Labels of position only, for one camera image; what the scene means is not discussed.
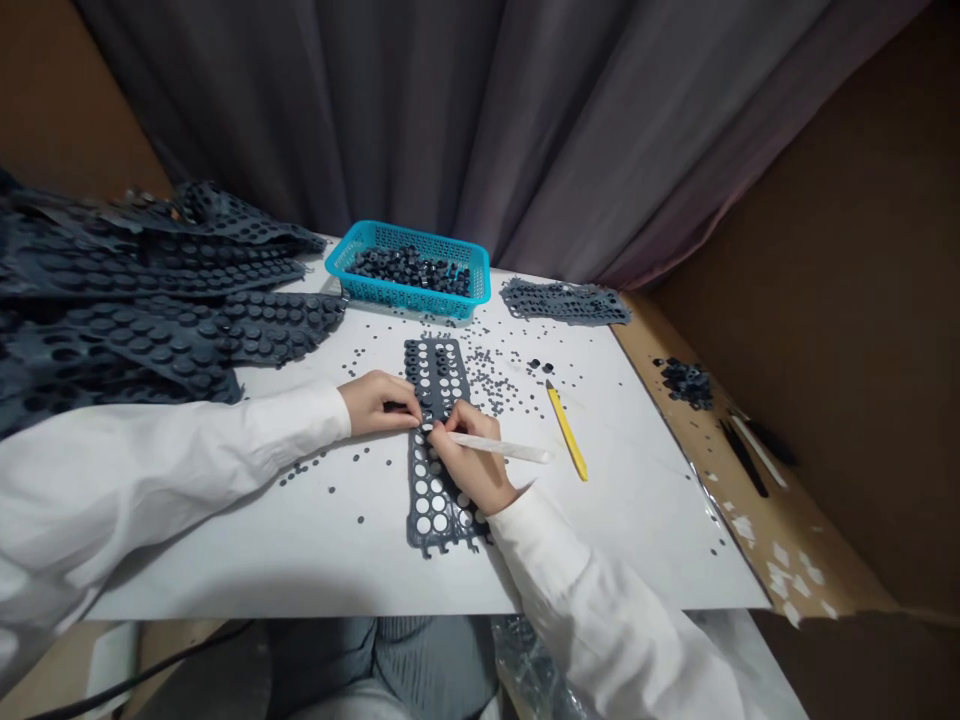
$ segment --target white sleeve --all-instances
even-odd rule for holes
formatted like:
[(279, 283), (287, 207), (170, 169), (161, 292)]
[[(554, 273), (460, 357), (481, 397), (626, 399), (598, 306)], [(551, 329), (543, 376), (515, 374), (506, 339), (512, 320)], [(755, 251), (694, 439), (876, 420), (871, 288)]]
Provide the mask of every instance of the white sleeve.
[(489, 522), (527, 619), (600, 717), (762, 717), (707, 636), (582, 543), (538, 484)]
[(166, 540), (350, 434), (335, 387), (222, 405), (110, 405), (0, 443), (0, 697), (134, 548)]

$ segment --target gray rubber piece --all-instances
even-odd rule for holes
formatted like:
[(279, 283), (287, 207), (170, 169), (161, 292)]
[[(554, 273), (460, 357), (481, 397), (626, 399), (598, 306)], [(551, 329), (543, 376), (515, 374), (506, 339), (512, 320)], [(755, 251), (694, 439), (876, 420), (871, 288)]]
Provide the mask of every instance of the gray rubber piece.
[(221, 347), (234, 362), (282, 365), (316, 349), (343, 318), (345, 307), (339, 298), (309, 293), (228, 295), (222, 313), (230, 329)]
[(0, 439), (91, 405), (237, 402), (232, 365), (296, 360), (343, 317), (339, 298), (246, 291), (302, 277), (294, 256), (325, 240), (207, 183), (179, 192), (0, 186)]
[(500, 297), (510, 314), (520, 319), (546, 317), (588, 326), (630, 322), (630, 309), (617, 292), (599, 285), (538, 285), (514, 277), (501, 288)]
[(460, 345), (452, 339), (407, 340), (404, 343), (407, 380), (416, 386), (423, 411), (423, 425), (410, 432), (410, 513), (407, 515), (407, 542), (430, 559), (429, 549), (441, 554), (447, 545), (466, 541), (480, 552), (474, 539), (492, 544), (490, 525), (477, 506), (456, 484), (443, 466), (427, 435), (434, 421), (450, 417), (454, 403), (470, 401), (467, 371)]

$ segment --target white table surface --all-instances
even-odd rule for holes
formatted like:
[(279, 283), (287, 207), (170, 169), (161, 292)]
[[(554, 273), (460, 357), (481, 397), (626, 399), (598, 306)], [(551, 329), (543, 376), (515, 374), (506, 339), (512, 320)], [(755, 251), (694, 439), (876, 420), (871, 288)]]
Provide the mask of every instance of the white table surface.
[[(312, 272), (284, 290), (329, 291), (335, 279), (323, 261), (307, 265)], [(416, 313), (354, 306), (313, 353), (279, 371), (240, 368), (239, 380), (247, 395), (258, 397), (316, 378), (339, 385), (351, 379), (349, 370), (358, 376), (377, 368), (398, 373), (404, 340), (450, 333), (460, 341), (465, 358), (489, 350), (493, 368), (488, 363), (483, 372), (516, 387), (504, 392), (510, 400), (500, 416), (504, 439), (554, 453), (546, 466), (512, 461), (508, 472), (515, 485), (538, 478), (586, 542), (622, 558), (683, 609), (768, 608), (736, 542), (712, 519), (690, 466), (610, 328), (512, 318), (498, 291), (513, 276), (493, 271), (490, 302), (463, 327), (442, 321), (424, 325)], [(495, 350), (503, 354), (495, 355)], [(554, 365), (551, 379), (568, 408), (589, 469), (587, 483), (577, 476), (546, 391), (538, 384), (544, 373), (528, 373), (533, 358)], [(472, 378), (480, 371), (475, 365), (467, 363)], [(485, 400), (481, 385), (471, 383), (475, 403)], [(318, 453), (301, 463), (309, 471), (285, 486), (279, 480), (286, 471), (262, 492), (175, 541), (132, 554), (88, 618), (518, 610), (516, 591), (496, 548), (481, 542), (476, 554), (461, 543), (448, 554), (432, 551), (433, 559), (425, 560), (407, 544), (405, 435), (347, 440), (327, 448), (323, 457)], [(361, 516), (363, 523), (358, 522)]]

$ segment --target curtain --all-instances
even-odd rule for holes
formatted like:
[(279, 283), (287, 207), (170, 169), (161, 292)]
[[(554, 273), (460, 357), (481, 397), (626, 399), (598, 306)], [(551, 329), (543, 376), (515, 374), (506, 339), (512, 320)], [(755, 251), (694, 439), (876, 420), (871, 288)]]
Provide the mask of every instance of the curtain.
[(636, 287), (924, 0), (77, 0), (175, 182)]

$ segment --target blue plastic basket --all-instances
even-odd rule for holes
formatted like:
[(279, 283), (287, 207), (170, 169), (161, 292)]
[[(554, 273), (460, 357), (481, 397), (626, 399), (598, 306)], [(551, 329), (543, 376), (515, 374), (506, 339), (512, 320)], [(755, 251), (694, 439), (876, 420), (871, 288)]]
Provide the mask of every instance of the blue plastic basket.
[[(399, 249), (413, 245), (428, 260), (447, 260), (470, 268), (470, 297), (424, 290), (387, 280), (361, 277), (346, 271), (361, 250), (370, 247)], [(354, 223), (327, 258), (327, 270), (340, 279), (350, 297), (391, 307), (422, 310), (436, 315), (466, 319), (477, 305), (490, 299), (490, 255), (479, 245), (408, 230), (397, 225), (361, 220)]]

